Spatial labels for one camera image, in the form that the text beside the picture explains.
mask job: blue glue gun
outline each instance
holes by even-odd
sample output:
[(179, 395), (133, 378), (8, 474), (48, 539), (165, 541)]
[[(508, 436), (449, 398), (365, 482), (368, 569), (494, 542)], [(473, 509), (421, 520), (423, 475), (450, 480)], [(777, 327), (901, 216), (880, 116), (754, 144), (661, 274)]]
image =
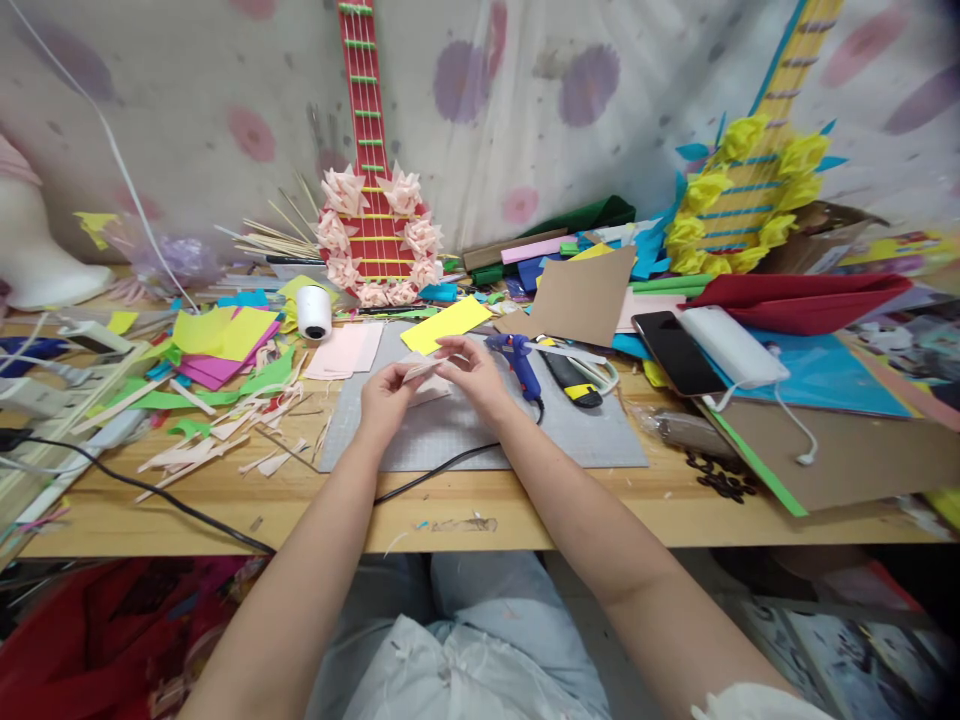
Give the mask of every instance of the blue glue gun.
[(510, 363), (510, 369), (516, 374), (520, 387), (523, 388), (523, 399), (532, 402), (539, 398), (540, 383), (527, 358), (533, 352), (533, 348), (528, 347), (530, 339), (526, 335), (500, 334), (489, 335), (484, 342), (490, 350), (500, 353)]

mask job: bundle of skewers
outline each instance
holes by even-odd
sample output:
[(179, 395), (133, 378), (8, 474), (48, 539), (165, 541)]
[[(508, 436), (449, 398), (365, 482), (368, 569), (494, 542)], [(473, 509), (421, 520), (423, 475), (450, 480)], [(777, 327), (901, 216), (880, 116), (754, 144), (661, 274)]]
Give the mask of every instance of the bundle of skewers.
[[(313, 216), (315, 218), (320, 217), (320, 208), (317, 205), (317, 201), (313, 197), (313, 193), (310, 192), (310, 188), (307, 186), (307, 181), (304, 179), (303, 175), (297, 173), (297, 178), (300, 181), (300, 186), (303, 188), (304, 195), (307, 196), (307, 199), (310, 201), (310, 207), (313, 211)], [(296, 213), (297, 217), (300, 218), (300, 221), (303, 223), (303, 227), (297, 225), (290, 217), (279, 207), (276, 203), (270, 200), (270, 207), (272, 207), (284, 222), (290, 228), (293, 229), (294, 234), (283, 232), (282, 230), (277, 230), (275, 228), (269, 227), (262, 223), (254, 222), (249, 218), (243, 219), (243, 224), (250, 229), (250, 232), (247, 232), (245, 235), (240, 235), (235, 233), (232, 230), (221, 227), (219, 225), (214, 225), (214, 227), (222, 233), (226, 233), (232, 237), (237, 243), (237, 249), (242, 250), (247, 255), (257, 255), (257, 256), (278, 256), (278, 257), (289, 257), (289, 258), (298, 258), (302, 260), (319, 260), (320, 259), (320, 248), (317, 245), (317, 221), (310, 222), (300, 211), (300, 208), (297, 207), (296, 203), (290, 198), (290, 196), (284, 192), (283, 188), (279, 188), (280, 194), (283, 196), (283, 199), (287, 201), (293, 211)]]

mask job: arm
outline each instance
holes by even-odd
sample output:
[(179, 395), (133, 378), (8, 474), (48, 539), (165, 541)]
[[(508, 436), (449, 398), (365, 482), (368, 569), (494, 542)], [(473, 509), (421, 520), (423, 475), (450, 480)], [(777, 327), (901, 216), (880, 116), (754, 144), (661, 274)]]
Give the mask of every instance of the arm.
[(401, 386), (403, 372), (391, 365), (364, 387), (353, 441), (230, 622), (183, 720), (303, 718), (363, 552), (380, 459), (419, 384)]
[(455, 365), (437, 373), (457, 383), (496, 431), (550, 537), (667, 717), (689, 718), (707, 693), (738, 682), (794, 693), (656, 536), (517, 406), (486, 350), (465, 338), (440, 342)]

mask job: light blue jeans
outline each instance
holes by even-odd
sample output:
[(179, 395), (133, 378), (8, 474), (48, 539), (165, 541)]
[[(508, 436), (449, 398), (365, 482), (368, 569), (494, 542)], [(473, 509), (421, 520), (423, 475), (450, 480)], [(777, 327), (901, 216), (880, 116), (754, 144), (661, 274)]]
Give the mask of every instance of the light blue jeans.
[[(340, 720), (401, 614), (441, 643), (458, 623), (509, 643), (597, 718), (610, 717), (606, 693), (573, 618), (533, 553), (435, 553), (429, 558), (398, 553), (360, 560), (320, 666), (309, 720)], [(523, 617), (511, 600), (525, 601)]]

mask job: person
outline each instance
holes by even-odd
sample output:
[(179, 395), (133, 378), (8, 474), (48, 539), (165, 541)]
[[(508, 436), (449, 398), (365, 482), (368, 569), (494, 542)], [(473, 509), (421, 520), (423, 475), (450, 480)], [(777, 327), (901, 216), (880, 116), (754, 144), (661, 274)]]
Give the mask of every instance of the person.
[[(437, 357), (449, 362), (436, 372), (496, 433), (665, 717), (741, 717), (744, 708), (758, 718), (827, 717), (512, 399), (482, 345), (439, 343)], [(402, 384), (408, 369), (390, 365), (364, 386), (356, 435), (240, 606), (181, 720), (609, 717), (596, 670), (532, 553), (436, 553), (429, 567), (419, 555), (361, 561), (380, 460), (423, 381)]]

